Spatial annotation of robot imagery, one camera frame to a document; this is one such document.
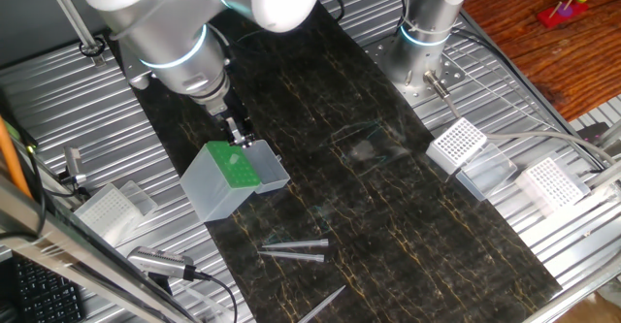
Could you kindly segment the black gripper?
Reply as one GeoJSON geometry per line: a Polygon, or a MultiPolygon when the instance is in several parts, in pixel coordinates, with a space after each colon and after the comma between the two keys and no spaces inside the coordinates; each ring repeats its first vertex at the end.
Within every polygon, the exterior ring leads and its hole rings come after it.
{"type": "Polygon", "coordinates": [[[243,147],[253,145],[255,141],[254,125],[245,104],[226,102],[225,105],[226,109],[221,113],[221,116],[226,120],[233,138],[233,144],[243,147]]]}

